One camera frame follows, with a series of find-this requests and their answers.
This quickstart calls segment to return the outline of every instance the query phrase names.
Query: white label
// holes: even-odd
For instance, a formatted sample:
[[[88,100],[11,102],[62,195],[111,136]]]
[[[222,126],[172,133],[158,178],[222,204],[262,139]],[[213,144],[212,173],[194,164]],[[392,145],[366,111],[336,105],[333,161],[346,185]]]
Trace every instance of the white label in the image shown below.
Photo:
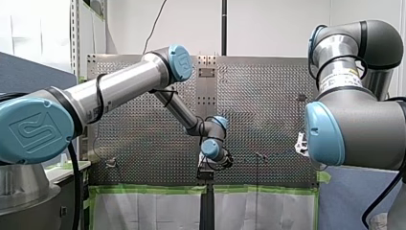
[[[340,69],[323,78],[320,83],[320,92],[323,93],[331,88],[348,85],[362,87],[362,82],[356,71],[352,69]]]

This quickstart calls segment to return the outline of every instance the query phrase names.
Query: white wall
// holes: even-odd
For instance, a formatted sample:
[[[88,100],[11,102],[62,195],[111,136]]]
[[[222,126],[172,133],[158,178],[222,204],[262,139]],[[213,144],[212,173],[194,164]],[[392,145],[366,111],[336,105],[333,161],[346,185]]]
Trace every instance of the white wall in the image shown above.
[[[306,57],[308,38],[328,24],[326,0],[228,1],[228,55]],[[162,0],[107,1],[107,52],[141,54]],[[191,54],[221,51],[221,1],[168,1],[148,49],[180,43]]]
[[[390,23],[400,34],[404,34],[404,0],[332,0],[330,25],[354,21],[378,19]],[[394,70],[389,93],[392,96],[406,92],[403,88],[403,65]]]
[[[141,54],[163,0],[108,0],[107,52]],[[193,55],[220,51],[220,0],[169,0],[148,50],[182,44]]]
[[[228,55],[307,57],[317,25],[329,23],[326,0],[230,0]]]

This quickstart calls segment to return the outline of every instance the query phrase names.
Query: metal stand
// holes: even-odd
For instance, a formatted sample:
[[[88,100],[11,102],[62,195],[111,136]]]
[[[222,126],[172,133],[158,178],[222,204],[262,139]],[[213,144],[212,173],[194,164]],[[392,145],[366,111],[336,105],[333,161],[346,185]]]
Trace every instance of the metal stand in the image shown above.
[[[199,230],[214,230],[214,172],[199,171],[198,185],[206,186],[206,193],[200,198],[200,226]]]

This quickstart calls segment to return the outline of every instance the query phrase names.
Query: green tape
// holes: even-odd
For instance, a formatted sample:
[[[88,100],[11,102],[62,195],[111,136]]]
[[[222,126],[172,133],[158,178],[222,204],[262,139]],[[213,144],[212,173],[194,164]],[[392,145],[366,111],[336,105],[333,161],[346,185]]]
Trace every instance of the green tape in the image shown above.
[[[155,195],[200,195],[206,193],[204,186],[148,186],[148,185],[106,185],[90,186],[95,194],[155,194]]]
[[[317,181],[328,184],[330,180],[331,175],[328,172],[317,172]]]
[[[314,218],[313,230],[318,229],[319,219],[319,190],[302,188],[284,188],[275,186],[255,186],[255,185],[214,185],[214,192],[217,194],[241,194],[249,192],[260,192],[268,194],[285,194],[298,196],[314,196]],[[94,226],[94,211],[96,196],[102,194],[151,194],[151,195],[201,195],[206,193],[205,186],[149,186],[149,185],[103,185],[89,187],[90,206],[90,229]]]
[[[95,12],[95,10],[93,10],[89,5],[87,5],[85,2],[83,2],[83,6],[87,9],[89,9],[89,11],[93,12],[99,19],[104,20],[104,17],[99,15],[98,13]]]
[[[83,209],[87,209],[90,206],[89,199],[83,201]]]
[[[314,197],[313,229],[319,229],[319,191],[317,191]]]
[[[289,195],[306,195],[314,196],[317,193],[317,189],[295,189],[284,188],[275,186],[255,186],[255,185],[214,185],[214,192],[217,194],[232,194],[232,193],[248,193],[248,192],[260,192],[268,194],[289,194]]]

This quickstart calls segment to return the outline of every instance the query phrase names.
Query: metal frame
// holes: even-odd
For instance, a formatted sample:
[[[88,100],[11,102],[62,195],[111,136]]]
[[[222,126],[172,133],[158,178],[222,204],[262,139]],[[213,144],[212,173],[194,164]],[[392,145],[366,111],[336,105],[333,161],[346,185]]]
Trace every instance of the metal frame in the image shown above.
[[[141,56],[111,55],[88,56],[88,77],[89,79],[93,79],[100,73],[100,69],[103,68],[108,68],[110,71],[118,70],[125,65],[137,62],[140,57]],[[306,158],[302,158],[300,155],[294,153],[293,148],[297,133],[304,125],[302,114],[304,112],[305,104],[308,103],[309,100],[312,100],[314,96],[314,82],[307,75],[306,59],[199,56],[193,57],[192,60],[195,68],[193,82],[186,89],[183,89],[183,86],[180,85],[180,87],[178,87],[180,95],[183,96],[184,99],[186,97],[186,104],[192,106],[192,110],[195,111],[196,115],[203,119],[209,115],[215,115],[218,113],[231,120],[229,138],[226,141],[226,147],[231,151],[236,159],[236,163],[231,169],[217,173],[214,179],[215,184],[258,183],[261,185],[277,185],[295,188],[317,187],[316,172],[313,171]],[[273,90],[268,90],[269,87],[266,85],[262,86],[265,82]],[[233,93],[236,93],[236,96],[230,101],[230,96],[233,96]],[[248,97],[247,95],[254,95],[254,98],[256,98],[256,94],[261,94],[265,103],[259,102],[259,105],[262,107],[258,107],[257,110],[254,109],[256,112],[253,113],[254,110],[251,109],[250,105],[243,99],[244,97]],[[304,94],[307,97],[306,102],[299,101],[300,94]],[[156,101],[155,104],[155,101],[149,101],[148,97],[149,96],[146,96],[145,98],[146,101],[144,101],[144,103],[147,103],[147,105],[144,106],[156,107],[158,110],[163,109],[158,100],[154,99]],[[143,109],[142,104],[138,104],[137,106],[140,106],[139,108]],[[117,121],[109,121],[108,125],[113,126],[113,124],[117,124],[117,122],[120,121],[120,115],[127,116],[125,114],[131,114],[128,113],[130,112],[129,110],[125,111],[126,109],[134,109],[134,113],[143,112],[140,109],[140,111],[137,111],[137,107],[119,108],[121,111],[118,111],[116,114],[113,111],[112,115],[105,116],[105,119],[107,120],[117,119]],[[164,120],[162,121],[176,123],[175,119],[173,119],[167,111],[164,113],[161,112],[159,112],[162,114],[160,116],[164,116]],[[253,123],[250,123],[252,119],[256,120],[255,118],[250,117],[253,114],[254,116],[259,116],[263,119],[260,119],[259,122],[254,121]],[[162,125],[160,121],[152,118],[150,121],[146,120],[146,122],[149,126]],[[254,126],[256,132],[253,132],[250,126]],[[92,149],[91,144],[95,138],[94,131],[93,127],[89,127],[89,149]],[[174,134],[171,135],[179,135],[180,138],[178,140],[182,143],[185,143],[185,140],[192,138],[184,135],[181,129],[173,133]],[[162,149],[166,150],[166,148],[169,147],[165,146],[167,140],[162,141],[164,142]],[[245,149],[241,146],[241,143],[247,142],[255,144],[252,149]],[[99,173],[100,175],[97,175],[99,177],[110,176],[110,178],[103,180],[91,176],[91,183],[114,184],[117,182],[126,182],[155,185],[194,185],[196,182],[194,177],[197,164],[197,154],[199,153],[198,138],[192,139],[187,145],[188,151],[190,152],[187,156],[188,158],[177,159],[178,161],[182,161],[185,165],[178,165],[175,163],[176,159],[169,162],[169,164],[175,164],[177,167],[184,169],[184,171],[182,169],[177,169],[179,172],[193,173],[193,175],[179,173],[179,177],[177,177],[179,178],[179,181],[176,181],[176,178],[162,178],[162,175],[160,181],[142,181],[135,177],[121,181],[118,178],[117,169],[106,169],[106,167],[109,168],[109,166],[117,166],[117,162],[113,159],[113,155],[108,155],[109,158],[103,159],[102,166],[97,166],[100,164],[96,164],[96,170],[94,173]],[[290,148],[292,148],[291,152],[277,152],[279,150],[290,150]],[[154,154],[154,152],[144,152],[140,157],[134,157],[133,161],[141,160],[147,164],[147,158],[151,154]],[[260,165],[257,164],[256,162],[258,161],[256,159],[258,155],[266,156],[268,158],[267,163],[262,163],[262,161],[260,161]],[[125,176],[129,176],[137,171],[140,172],[139,176],[143,176],[143,169],[129,170],[130,171],[126,172]]]
[[[75,76],[80,76],[79,0],[71,0],[71,63]]]

